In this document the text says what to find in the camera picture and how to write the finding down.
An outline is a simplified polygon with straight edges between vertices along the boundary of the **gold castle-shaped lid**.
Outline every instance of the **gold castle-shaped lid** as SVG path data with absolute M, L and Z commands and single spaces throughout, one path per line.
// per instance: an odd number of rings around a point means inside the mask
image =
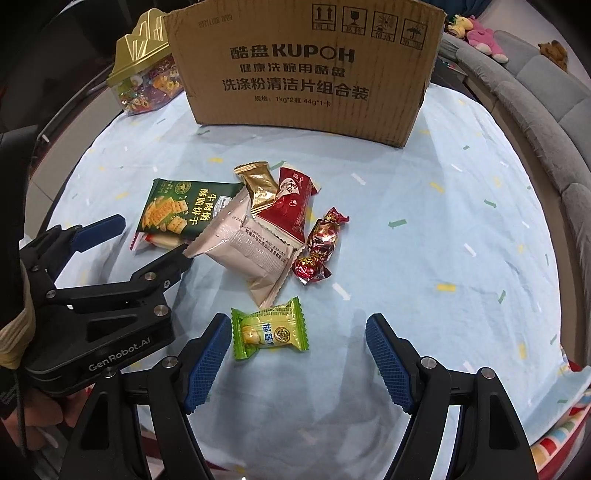
M 117 40 L 115 65 L 107 78 L 109 87 L 117 85 L 170 54 L 162 17 L 164 12 L 151 8 L 139 16 L 135 28 Z

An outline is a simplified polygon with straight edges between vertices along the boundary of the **light blue tablecloth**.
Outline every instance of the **light blue tablecloth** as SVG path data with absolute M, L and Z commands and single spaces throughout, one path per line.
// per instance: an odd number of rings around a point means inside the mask
M 276 299 L 299 296 L 309 352 L 262 351 L 241 363 L 229 354 L 190 417 L 208 460 L 267 480 L 383 478 L 408 417 L 365 344 L 375 312 L 449 369 L 494 368 L 530 442 L 589 385 L 591 369 L 564 364 L 554 252 L 517 155 L 482 106 L 434 85 L 403 150 L 305 130 L 200 127 L 184 95 L 116 118 L 76 167 L 51 225 L 121 213 L 128 229 L 76 255 L 59 286 L 127 280 L 162 253 L 129 250 L 153 178 L 236 181 L 233 167 L 256 160 L 298 166 L 323 187 L 313 215 L 336 206 L 351 220 L 333 276 L 308 286 L 290 276 Z M 142 368 L 201 335 L 216 312 L 256 310 L 244 280 L 205 256 L 170 300 L 177 340 Z M 457 412 L 433 478 L 445 477 Z M 151 426 L 146 408 L 140 418 Z

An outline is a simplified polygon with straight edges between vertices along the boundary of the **pink plush toy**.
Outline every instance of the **pink plush toy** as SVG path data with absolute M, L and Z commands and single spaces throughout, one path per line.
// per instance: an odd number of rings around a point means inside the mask
M 476 17 L 472 15 L 470 17 L 474 28 L 466 32 L 466 38 L 468 43 L 472 45 L 478 51 L 481 51 L 484 55 L 492 56 L 493 60 L 499 63 L 507 63 L 509 59 L 505 56 L 503 49 L 495 41 L 493 31 L 490 28 L 484 28 L 484 26 L 476 20 Z

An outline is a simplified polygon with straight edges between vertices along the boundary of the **white wall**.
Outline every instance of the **white wall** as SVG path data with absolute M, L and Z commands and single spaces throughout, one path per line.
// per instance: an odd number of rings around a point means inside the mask
M 505 30 L 536 47 L 538 43 L 558 40 L 569 52 L 569 73 L 572 73 L 591 89 L 589 74 L 587 74 L 564 37 L 560 35 L 554 25 L 542 17 L 526 0 L 492 0 L 478 20 L 486 28 Z

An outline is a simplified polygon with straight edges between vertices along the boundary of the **green snack package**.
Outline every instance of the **green snack package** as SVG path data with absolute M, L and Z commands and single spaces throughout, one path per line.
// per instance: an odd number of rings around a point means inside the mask
M 138 232 L 195 240 L 243 188 L 242 183 L 155 179 Z
M 292 298 L 285 305 L 247 314 L 232 309 L 234 357 L 249 358 L 259 348 L 293 345 L 298 350 L 308 350 L 306 323 L 301 312 L 300 300 Z

